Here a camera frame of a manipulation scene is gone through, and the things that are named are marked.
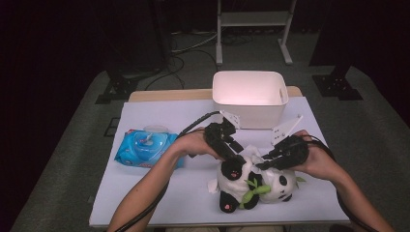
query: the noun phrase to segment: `gray carpet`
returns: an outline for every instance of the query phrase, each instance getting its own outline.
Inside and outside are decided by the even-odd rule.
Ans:
[[[368,76],[351,68],[347,79],[364,98],[339,101],[323,98],[311,76],[329,73],[332,67],[309,67],[317,34],[291,33],[288,48],[294,64],[286,66],[277,44],[278,34],[258,35],[242,45],[223,48],[221,71],[253,70],[281,73],[287,85],[301,88],[307,97],[328,145],[362,187],[375,207],[396,231],[407,231],[410,221],[410,130]],[[195,44],[198,36],[174,36],[178,48]],[[215,47],[204,50],[215,57]],[[186,89],[211,88],[216,66],[203,52],[179,55],[184,67],[177,72]],[[178,59],[169,68],[177,70]],[[140,81],[137,90],[155,79]],[[120,117],[124,101],[95,104],[108,77],[96,76],[55,149],[41,179],[15,222],[13,231],[101,231],[90,228],[88,218],[103,176],[113,137],[104,132],[113,117]],[[181,89],[175,75],[164,77],[149,90]],[[330,225],[292,225],[292,231],[328,231]]]

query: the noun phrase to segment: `blue package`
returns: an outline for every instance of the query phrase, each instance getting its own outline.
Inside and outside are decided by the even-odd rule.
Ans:
[[[152,167],[178,135],[168,132],[129,130],[124,136],[115,160],[126,166]],[[176,168],[182,167],[179,159]]]

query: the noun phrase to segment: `wooden table edge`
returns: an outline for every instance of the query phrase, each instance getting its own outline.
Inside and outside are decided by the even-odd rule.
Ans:
[[[303,96],[296,86],[286,86],[286,89],[290,98]],[[210,100],[211,98],[212,89],[135,91],[130,94],[129,102]]]

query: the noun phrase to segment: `stuffed panda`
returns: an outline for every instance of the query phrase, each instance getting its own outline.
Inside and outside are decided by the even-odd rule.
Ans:
[[[289,201],[296,186],[296,175],[291,170],[273,167],[261,170],[255,165],[265,161],[257,148],[248,146],[235,159],[222,161],[217,181],[220,189],[220,209],[233,213],[253,209],[259,202]]]
[[[238,207],[250,210],[259,201],[258,193],[269,189],[262,188],[262,176],[251,171],[250,157],[236,156],[220,163],[218,185],[220,188],[220,209],[233,213]]]

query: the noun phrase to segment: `white plastic bin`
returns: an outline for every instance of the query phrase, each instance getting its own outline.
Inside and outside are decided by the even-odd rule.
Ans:
[[[241,129],[278,125],[287,102],[283,76],[277,72],[217,72],[213,81],[215,110],[238,115]]]

